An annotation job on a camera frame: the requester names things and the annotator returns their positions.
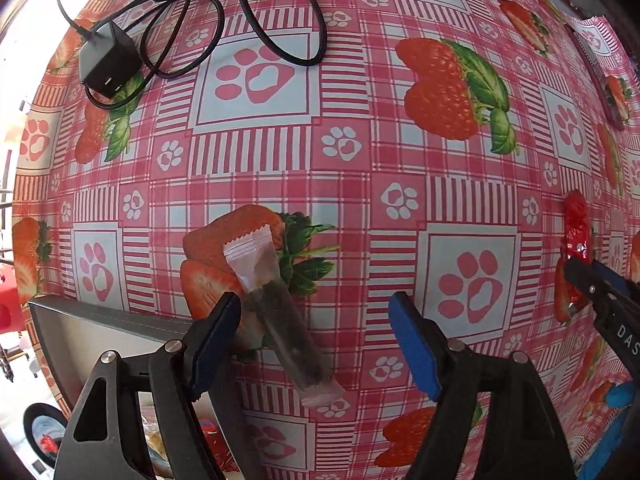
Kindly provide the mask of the red snack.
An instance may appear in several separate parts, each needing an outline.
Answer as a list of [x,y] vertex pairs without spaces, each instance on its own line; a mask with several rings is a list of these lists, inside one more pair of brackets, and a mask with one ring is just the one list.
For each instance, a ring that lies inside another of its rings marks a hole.
[[561,238],[560,258],[554,274],[553,311],[562,325],[570,322],[572,315],[582,310],[587,298],[565,278],[564,268],[568,260],[576,258],[590,263],[592,260],[592,227],[585,196],[579,190],[567,193],[563,202],[564,235]]

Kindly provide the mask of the red gold snack packet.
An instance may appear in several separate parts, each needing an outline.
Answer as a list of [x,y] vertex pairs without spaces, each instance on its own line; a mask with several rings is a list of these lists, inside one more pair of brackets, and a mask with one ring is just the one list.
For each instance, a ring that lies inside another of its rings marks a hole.
[[239,472],[239,467],[228,448],[226,440],[222,435],[218,426],[210,419],[200,419],[201,430],[203,431],[205,441],[216,460],[216,464],[224,474],[230,472]]

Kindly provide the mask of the clear dark snack stick pack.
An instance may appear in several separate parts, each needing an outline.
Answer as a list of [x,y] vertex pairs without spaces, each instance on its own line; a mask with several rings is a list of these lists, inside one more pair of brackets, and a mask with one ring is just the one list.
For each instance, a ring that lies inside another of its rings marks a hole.
[[242,306],[253,311],[303,406],[321,408],[344,396],[326,356],[305,326],[280,275],[270,226],[264,224],[224,245],[224,258],[239,279]]

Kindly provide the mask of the grey shallow tray box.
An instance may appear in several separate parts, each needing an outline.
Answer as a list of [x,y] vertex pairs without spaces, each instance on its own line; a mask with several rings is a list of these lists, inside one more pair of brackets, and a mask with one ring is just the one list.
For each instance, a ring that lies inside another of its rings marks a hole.
[[[86,304],[59,296],[30,300],[34,333],[51,372],[51,390],[69,413],[99,356],[115,350],[121,356],[150,353],[164,342],[181,338],[190,322]],[[216,423],[239,472],[235,479],[261,479],[262,464],[241,410],[232,363],[224,357],[209,392],[195,403],[195,411]]]

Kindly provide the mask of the red plastic stool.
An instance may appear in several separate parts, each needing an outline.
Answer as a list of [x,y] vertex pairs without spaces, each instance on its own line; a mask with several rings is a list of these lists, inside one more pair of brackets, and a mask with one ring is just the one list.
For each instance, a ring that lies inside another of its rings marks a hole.
[[21,305],[18,302],[15,274],[12,266],[0,264],[0,333],[25,329]]

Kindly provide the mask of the strawberry plaid tablecloth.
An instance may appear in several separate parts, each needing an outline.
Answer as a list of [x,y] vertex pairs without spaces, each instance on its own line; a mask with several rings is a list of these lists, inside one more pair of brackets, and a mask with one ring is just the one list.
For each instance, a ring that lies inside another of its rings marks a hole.
[[112,18],[163,73],[104,112],[78,33],[60,40],[16,141],[21,300],[197,316],[236,286],[222,245],[269,222],[344,396],[303,406],[244,318],[236,388],[268,478],[407,473],[434,406],[388,322],[398,290],[475,351],[527,353],[585,463],[627,373],[590,309],[554,317],[568,192],[596,257],[639,274],[639,79],[606,18],[550,0],[85,0],[76,16]]

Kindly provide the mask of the black power adapter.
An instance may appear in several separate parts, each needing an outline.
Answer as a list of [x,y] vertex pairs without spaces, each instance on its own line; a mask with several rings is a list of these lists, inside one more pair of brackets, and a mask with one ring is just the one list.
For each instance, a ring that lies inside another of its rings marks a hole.
[[107,99],[113,99],[141,66],[134,40],[114,22],[101,25],[79,51],[81,83]]

